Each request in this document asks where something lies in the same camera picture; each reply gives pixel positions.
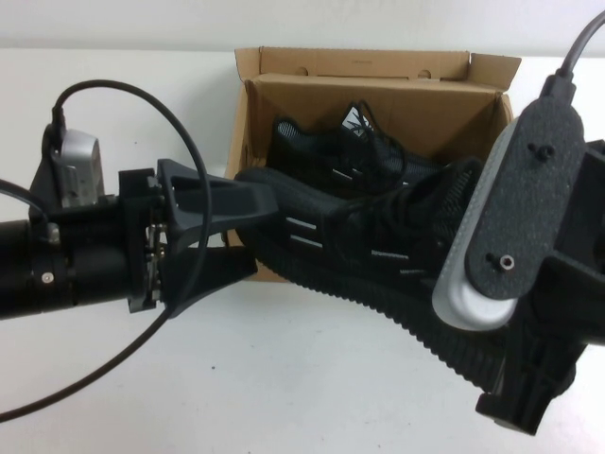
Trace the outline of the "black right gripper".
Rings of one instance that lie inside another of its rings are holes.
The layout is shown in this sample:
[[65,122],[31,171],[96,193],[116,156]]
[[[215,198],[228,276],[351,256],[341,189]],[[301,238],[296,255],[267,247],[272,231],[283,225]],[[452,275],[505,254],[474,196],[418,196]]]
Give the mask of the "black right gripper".
[[501,426],[538,426],[573,382],[589,344],[604,342],[604,275],[555,253],[520,298],[508,327],[505,361],[475,411]]

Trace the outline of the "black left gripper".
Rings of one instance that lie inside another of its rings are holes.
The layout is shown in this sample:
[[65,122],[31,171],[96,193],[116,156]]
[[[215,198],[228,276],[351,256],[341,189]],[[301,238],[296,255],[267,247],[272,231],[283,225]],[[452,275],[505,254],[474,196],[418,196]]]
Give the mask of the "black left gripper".
[[[175,161],[158,162],[164,191],[170,247],[205,243],[210,236],[260,223],[278,212],[275,194],[264,183],[208,175]],[[161,187],[151,168],[118,174],[119,193],[96,190],[85,199],[73,171],[52,172],[54,200],[50,220],[58,225],[59,245],[52,255],[52,311],[125,299],[129,311],[156,306],[160,253],[159,223],[164,207]],[[196,269],[199,250],[187,248],[160,265],[161,301],[174,319],[201,299],[257,273],[245,247],[207,248]]]

